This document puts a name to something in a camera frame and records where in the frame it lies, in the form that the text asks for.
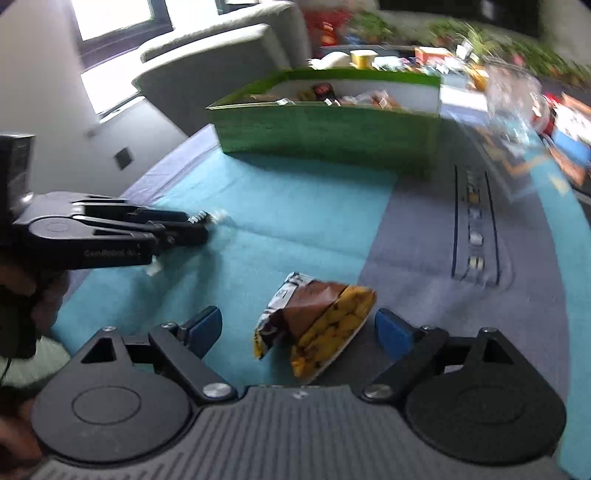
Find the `person's left hand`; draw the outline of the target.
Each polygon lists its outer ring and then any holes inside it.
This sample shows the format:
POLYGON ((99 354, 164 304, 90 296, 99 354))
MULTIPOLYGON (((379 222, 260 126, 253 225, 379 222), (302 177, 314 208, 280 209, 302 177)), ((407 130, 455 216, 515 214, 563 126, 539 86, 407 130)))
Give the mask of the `person's left hand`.
POLYGON ((37 274, 1 265, 1 356, 29 359, 54 325, 69 288, 69 273, 37 274))

